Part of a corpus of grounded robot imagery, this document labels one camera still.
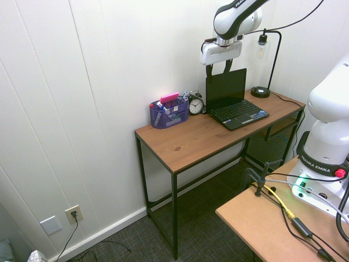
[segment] gray carpet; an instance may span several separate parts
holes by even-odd
[[[238,163],[178,198],[178,262],[259,262],[252,250],[215,214],[215,210],[240,193],[243,171]],[[155,211],[167,232],[172,229],[171,203]],[[112,235],[71,261],[168,262],[172,249],[151,219],[139,221]]]

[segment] laptop screen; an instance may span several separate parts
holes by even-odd
[[[245,95],[247,69],[206,78],[206,107],[213,110],[241,102]]]

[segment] white cable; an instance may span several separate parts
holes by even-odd
[[[284,184],[291,184],[291,185],[293,185],[293,186],[297,186],[297,187],[299,187],[299,188],[301,188],[301,189],[304,189],[305,191],[307,191],[307,192],[313,194],[313,195],[316,196],[317,198],[320,198],[322,201],[324,201],[324,202],[326,202],[328,205],[330,205],[335,211],[337,211],[338,214],[341,215],[341,217],[345,220],[345,222],[347,222],[347,224],[349,224],[349,220],[347,219],[347,217],[344,216],[343,213],[342,213],[335,205],[333,205],[330,201],[328,201],[327,199],[323,198],[322,196],[319,196],[318,194],[316,194],[316,193],[314,193],[314,192],[312,192],[312,191],[307,190],[305,187],[302,187],[302,186],[300,186],[300,185],[298,185],[298,184],[295,184],[295,183],[289,183],[289,182],[287,182],[287,181],[281,181],[281,180],[266,179],[266,181],[268,181],[268,182],[284,183]]]

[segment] touchpad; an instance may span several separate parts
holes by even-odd
[[[253,118],[250,117],[248,114],[242,114],[240,116],[235,117],[235,119],[239,121],[241,124],[245,124],[253,120]]]

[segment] gray fabric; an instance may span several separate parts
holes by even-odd
[[[4,241],[0,242],[0,262],[5,261],[15,262],[9,239],[5,239]]]

